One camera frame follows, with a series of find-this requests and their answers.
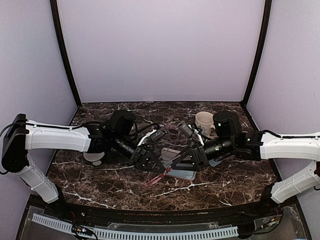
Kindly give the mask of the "pink glasses case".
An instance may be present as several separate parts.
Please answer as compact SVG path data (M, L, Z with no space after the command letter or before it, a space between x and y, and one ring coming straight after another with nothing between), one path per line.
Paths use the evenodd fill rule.
M171 166L171 160L180 153L180 151L163 147L161 150L161 162L166 167L169 168ZM166 174L169 177L193 181L196 178L195 171L187 171L187 170L175 170L172 169L170 172Z

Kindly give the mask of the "pink frame sunglasses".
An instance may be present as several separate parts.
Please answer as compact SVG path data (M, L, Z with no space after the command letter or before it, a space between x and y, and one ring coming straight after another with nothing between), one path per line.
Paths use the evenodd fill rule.
M156 176L155 178L153 178L152 180L148 181L146 183L147 186L152 186L156 183L158 183L161 179L163 179L170 171L172 170L171 167L168 167L164 173L159 174L158 176Z

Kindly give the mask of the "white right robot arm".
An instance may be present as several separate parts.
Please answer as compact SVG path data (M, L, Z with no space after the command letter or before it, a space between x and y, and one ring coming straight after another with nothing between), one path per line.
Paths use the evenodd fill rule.
M248 161L307 160L309 164L290 177L264 188L255 213L266 217L276 206L320 184L320 134L278 134L270 130L243 131L239 117L221 111L212 117L216 139L188 146L172 162L173 170L199 172L210 160L227 155Z

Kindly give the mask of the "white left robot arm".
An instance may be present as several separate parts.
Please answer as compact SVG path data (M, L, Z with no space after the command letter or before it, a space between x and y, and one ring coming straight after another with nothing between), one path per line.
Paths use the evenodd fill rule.
M148 132L138 144L136 116L127 110L116 110L105 122L86 122L80 126L64 126L27 120L18 114L8 125L2 145L2 167L8 173L17 174L35 191L60 218L67 218L70 206L63 201L63 194L44 173L28 158L28 151L35 149L73 150L83 153L84 159L94 166L102 163L107 152L116 150L127 158L128 163L143 171L164 173L166 168L149 147L165 132L160 128Z

